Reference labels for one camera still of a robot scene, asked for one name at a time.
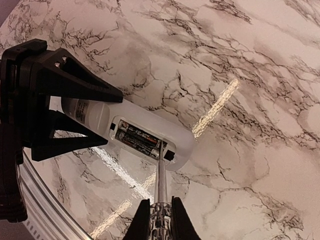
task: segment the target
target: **white remote control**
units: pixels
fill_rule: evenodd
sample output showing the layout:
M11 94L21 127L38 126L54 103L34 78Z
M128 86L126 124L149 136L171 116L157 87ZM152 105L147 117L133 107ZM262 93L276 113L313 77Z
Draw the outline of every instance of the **white remote control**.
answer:
M196 143L189 130L125 99L109 103L63 97L61 106L68 117L154 165L163 141L163 158L169 171L185 165Z

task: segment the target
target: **battery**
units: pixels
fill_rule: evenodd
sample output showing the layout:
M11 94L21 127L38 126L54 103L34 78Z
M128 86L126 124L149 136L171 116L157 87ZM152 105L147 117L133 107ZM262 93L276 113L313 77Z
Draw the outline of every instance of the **battery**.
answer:
M161 140L126 121L120 120L115 139L148 157L159 159ZM164 141L163 149L167 145L168 143Z

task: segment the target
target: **marble surface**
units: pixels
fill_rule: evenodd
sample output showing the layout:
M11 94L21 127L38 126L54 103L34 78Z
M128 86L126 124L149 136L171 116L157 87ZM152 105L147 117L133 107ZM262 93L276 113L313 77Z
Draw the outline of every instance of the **marble surface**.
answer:
M169 195L203 240L320 239L318 0L22 0L0 53L33 38L190 130L237 79ZM154 191L155 167L112 145L34 166L94 239L122 239Z

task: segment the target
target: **black bracket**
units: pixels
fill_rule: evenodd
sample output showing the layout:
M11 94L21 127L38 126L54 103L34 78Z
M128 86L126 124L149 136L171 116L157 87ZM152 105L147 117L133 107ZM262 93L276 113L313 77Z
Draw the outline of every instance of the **black bracket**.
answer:
M63 113L50 110L51 96L123 101L119 89L95 76L67 50L47 48L46 41L33 39L7 49L0 61L0 219L10 222L27 218L17 180L23 147L31 148L32 160L42 161L108 143ZM85 136L54 138L56 130ZM17 203L22 203L23 210L17 210Z

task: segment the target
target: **clear screwdriver handle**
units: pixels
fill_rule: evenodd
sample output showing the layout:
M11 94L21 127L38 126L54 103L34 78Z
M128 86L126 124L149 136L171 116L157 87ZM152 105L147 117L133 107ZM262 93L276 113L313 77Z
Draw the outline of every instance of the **clear screwdriver handle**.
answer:
M164 143L160 142L159 161L156 168L155 203L150 207L149 240L172 240L171 212L168 203L166 162L164 160Z

